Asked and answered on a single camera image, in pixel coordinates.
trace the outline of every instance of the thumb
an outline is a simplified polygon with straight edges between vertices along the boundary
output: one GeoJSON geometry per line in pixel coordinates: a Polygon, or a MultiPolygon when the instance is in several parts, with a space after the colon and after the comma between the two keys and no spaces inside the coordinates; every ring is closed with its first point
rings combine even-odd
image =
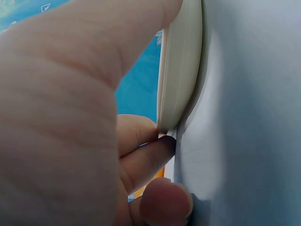
{"type": "Polygon", "coordinates": [[[116,88],[155,33],[172,22],[181,3],[73,0],[6,32],[0,51],[46,57],[116,88]]]}
{"type": "Polygon", "coordinates": [[[179,184],[157,178],[146,187],[143,196],[129,205],[135,226],[184,226],[192,212],[192,196],[179,184]]]}

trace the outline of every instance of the finger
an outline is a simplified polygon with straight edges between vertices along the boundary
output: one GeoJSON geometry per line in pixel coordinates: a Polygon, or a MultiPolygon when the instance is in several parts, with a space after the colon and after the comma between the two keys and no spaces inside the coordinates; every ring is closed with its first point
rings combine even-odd
{"type": "Polygon", "coordinates": [[[122,157],[142,144],[158,138],[156,124],[143,116],[121,114],[117,116],[119,156],[122,157]]]}
{"type": "Polygon", "coordinates": [[[128,194],[138,190],[174,156],[175,139],[164,136],[120,159],[120,178],[128,194]]]}
{"type": "Polygon", "coordinates": [[[5,33],[2,47],[21,47],[101,77],[116,88],[181,4],[182,0],[73,0],[19,23],[5,33]]]}
{"type": "Polygon", "coordinates": [[[135,226],[184,226],[191,214],[191,194],[166,178],[152,181],[143,196],[129,204],[135,226]]]}

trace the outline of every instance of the orange object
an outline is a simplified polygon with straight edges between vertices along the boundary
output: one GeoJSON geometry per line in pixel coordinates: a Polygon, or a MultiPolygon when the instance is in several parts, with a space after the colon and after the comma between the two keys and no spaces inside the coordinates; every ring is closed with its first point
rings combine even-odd
{"type": "MultiPolygon", "coordinates": [[[[155,175],[155,177],[154,177],[153,179],[156,179],[156,178],[162,178],[163,176],[164,176],[164,168],[161,169],[161,170],[155,175]]],[[[143,192],[144,192],[146,186],[144,186],[143,188],[141,188],[141,189],[139,189],[138,191],[135,192],[135,198],[138,198],[138,197],[140,197],[140,196],[143,194],[143,192]]]]}

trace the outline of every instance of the skin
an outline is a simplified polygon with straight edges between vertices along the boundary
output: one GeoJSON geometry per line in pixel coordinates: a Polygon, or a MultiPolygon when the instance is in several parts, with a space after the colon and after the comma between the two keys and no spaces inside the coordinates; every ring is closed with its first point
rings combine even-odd
{"type": "Polygon", "coordinates": [[[0,225],[186,225],[175,141],[114,92],[182,0],[72,0],[0,37],[0,225]]]}

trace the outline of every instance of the fingernail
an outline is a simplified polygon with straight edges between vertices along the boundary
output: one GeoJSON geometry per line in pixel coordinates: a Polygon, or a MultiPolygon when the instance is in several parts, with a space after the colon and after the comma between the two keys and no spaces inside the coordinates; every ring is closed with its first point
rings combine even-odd
{"type": "Polygon", "coordinates": [[[192,196],[191,196],[191,194],[187,191],[187,189],[182,184],[175,183],[175,185],[177,185],[179,188],[181,188],[185,192],[185,194],[187,196],[187,200],[188,200],[188,203],[189,203],[189,212],[187,213],[187,215],[186,215],[185,218],[188,218],[191,215],[192,210],[193,210],[192,196]]]}

